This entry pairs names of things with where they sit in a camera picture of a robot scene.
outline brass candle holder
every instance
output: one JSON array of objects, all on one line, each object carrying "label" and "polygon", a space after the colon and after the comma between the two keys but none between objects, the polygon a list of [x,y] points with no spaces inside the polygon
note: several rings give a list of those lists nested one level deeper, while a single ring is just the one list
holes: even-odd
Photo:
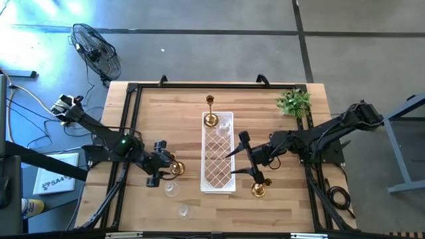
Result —
[{"label": "brass candle holder", "polygon": [[251,186],[251,193],[255,197],[262,197],[266,194],[266,187],[270,186],[271,184],[272,184],[272,180],[270,179],[265,179],[264,184],[254,183]]},{"label": "brass candle holder", "polygon": [[174,159],[171,165],[171,173],[174,175],[182,175],[185,172],[185,165],[180,161],[176,161],[174,155],[171,155],[171,158]]},{"label": "brass candle holder", "polygon": [[211,106],[214,103],[214,96],[207,96],[207,104],[210,106],[210,113],[204,117],[204,124],[208,127],[214,127],[218,124],[218,117],[213,114]]}]

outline electric fan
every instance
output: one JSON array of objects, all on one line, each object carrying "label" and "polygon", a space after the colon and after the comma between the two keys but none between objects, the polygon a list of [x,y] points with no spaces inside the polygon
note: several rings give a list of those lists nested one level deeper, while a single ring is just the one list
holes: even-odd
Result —
[{"label": "electric fan", "polygon": [[86,64],[100,76],[104,86],[106,82],[118,79],[121,65],[115,47],[87,24],[72,26],[71,41]]}]

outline wooden table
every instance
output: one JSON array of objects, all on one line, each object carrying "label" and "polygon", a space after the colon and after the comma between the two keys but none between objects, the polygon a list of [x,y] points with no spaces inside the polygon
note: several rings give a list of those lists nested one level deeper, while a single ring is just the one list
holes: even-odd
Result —
[{"label": "wooden table", "polygon": [[[111,83],[102,117],[104,125],[120,125],[127,84]],[[324,85],[307,84],[307,90],[311,94],[314,124],[331,119]],[[147,188],[145,172],[131,165],[120,230],[313,232],[305,172],[297,155],[282,155],[282,166],[278,170],[260,166],[264,175],[273,180],[262,198],[251,194],[253,179],[249,175],[236,176],[236,192],[230,195],[200,191],[201,115],[208,110],[205,97],[209,94],[215,97],[214,111],[233,112],[236,145],[238,133],[243,130],[249,132],[251,146],[256,146],[269,141],[268,136],[273,131],[297,129],[296,120],[282,116],[276,107],[275,98],[280,95],[280,90],[143,89],[136,129],[143,134],[146,149],[152,151],[155,141],[166,140],[167,149],[184,162],[186,171],[176,179],[179,194],[171,198],[165,194],[164,181],[158,188]],[[129,118],[134,98],[131,99]],[[245,153],[239,153],[235,160],[237,169],[250,165]],[[100,163],[90,170],[76,226],[86,222],[104,199],[110,168],[111,163]],[[323,172],[331,185],[347,189],[340,169],[334,165],[324,165]],[[191,205],[193,211],[190,219],[183,220],[177,216],[177,208],[182,204]],[[114,200],[108,225],[112,221],[115,205]],[[323,208],[320,203],[317,207],[324,225]],[[348,224],[356,227],[347,211],[338,212]]]}]

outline green plant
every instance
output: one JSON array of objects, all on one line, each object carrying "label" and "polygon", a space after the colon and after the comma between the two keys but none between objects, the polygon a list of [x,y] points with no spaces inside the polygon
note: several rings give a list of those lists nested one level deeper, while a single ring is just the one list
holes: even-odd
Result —
[{"label": "green plant", "polygon": [[277,107],[287,116],[302,118],[310,104],[310,94],[296,90],[282,92],[282,97],[276,99]]}]

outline white tray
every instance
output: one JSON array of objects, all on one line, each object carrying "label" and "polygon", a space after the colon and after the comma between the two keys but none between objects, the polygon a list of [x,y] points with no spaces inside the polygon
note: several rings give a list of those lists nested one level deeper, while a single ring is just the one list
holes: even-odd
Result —
[{"label": "white tray", "polygon": [[204,117],[209,112],[202,113],[202,163],[201,191],[204,193],[231,193],[236,190],[234,156],[225,159],[234,149],[233,142],[233,113],[213,112],[218,118],[230,120],[230,135],[222,138],[216,134],[216,127],[204,124]]}]

